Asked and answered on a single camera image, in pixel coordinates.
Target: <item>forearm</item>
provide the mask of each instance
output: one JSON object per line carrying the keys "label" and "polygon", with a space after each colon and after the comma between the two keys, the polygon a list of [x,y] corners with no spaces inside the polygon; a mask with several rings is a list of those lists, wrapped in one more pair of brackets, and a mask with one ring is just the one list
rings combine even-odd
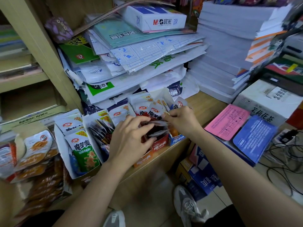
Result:
{"label": "forearm", "polygon": [[102,165],[82,194],[59,218],[54,227],[100,227],[108,204],[124,171],[112,162]]}
{"label": "forearm", "polygon": [[302,207],[203,129],[191,139],[202,148],[246,226],[300,226]]}

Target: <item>shelf board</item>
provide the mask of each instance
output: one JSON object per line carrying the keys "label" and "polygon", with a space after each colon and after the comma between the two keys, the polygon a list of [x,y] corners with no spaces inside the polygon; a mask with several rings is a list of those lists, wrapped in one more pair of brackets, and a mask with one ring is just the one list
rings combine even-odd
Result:
{"label": "shelf board", "polygon": [[8,79],[5,82],[0,82],[0,93],[39,83],[44,80],[48,80],[48,76],[45,74],[45,72],[40,72],[28,76],[20,76],[19,78],[13,78],[11,80]]}

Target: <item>white sneaker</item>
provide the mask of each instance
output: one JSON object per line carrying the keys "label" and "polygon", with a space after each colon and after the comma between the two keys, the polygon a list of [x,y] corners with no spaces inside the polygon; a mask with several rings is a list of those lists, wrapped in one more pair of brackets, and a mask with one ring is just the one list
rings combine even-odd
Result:
{"label": "white sneaker", "polygon": [[125,227],[125,217],[122,210],[110,212],[103,227]]}
{"label": "white sneaker", "polygon": [[179,185],[174,191],[174,206],[177,214],[181,217],[184,227],[191,227],[191,222],[205,223],[208,218],[208,211],[199,212],[197,204],[189,191]]}

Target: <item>person's right hand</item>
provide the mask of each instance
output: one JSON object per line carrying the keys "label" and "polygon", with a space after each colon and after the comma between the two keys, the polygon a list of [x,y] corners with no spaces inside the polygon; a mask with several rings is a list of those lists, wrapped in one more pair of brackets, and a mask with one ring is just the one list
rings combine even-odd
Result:
{"label": "person's right hand", "polygon": [[191,138],[193,134],[202,129],[194,111],[188,106],[169,111],[169,115],[163,115],[164,120],[171,123],[179,133]]}

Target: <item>hand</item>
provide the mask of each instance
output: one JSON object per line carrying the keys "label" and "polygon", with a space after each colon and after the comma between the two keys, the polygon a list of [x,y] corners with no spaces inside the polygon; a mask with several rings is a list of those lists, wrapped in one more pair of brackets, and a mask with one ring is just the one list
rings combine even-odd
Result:
{"label": "hand", "polygon": [[171,123],[179,133],[192,139],[193,135],[203,129],[195,117],[194,111],[188,106],[169,111],[169,115],[162,115],[164,120]]}
{"label": "hand", "polygon": [[153,137],[141,143],[141,137],[149,132],[154,124],[138,128],[141,122],[150,121],[146,116],[127,116],[125,121],[119,122],[112,134],[108,162],[125,173],[152,146],[157,138]]}

